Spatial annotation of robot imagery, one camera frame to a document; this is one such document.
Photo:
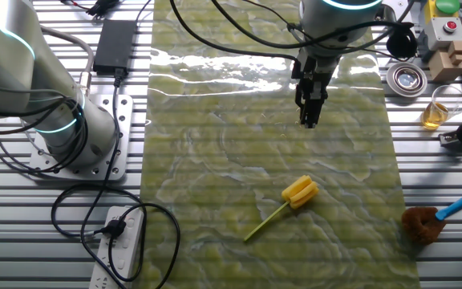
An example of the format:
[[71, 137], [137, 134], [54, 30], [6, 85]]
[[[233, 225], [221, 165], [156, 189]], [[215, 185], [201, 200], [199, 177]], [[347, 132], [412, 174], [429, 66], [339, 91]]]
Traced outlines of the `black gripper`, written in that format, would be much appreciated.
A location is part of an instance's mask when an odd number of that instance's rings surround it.
[[298, 52], [291, 77], [298, 80], [295, 103], [299, 108], [299, 116], [306, 117], [306, 128], [315, 128], [318, 124], [322, 106], [328, 97], [326, 86], [335, 68], [335, 57], [314, 56], [307, 51]]

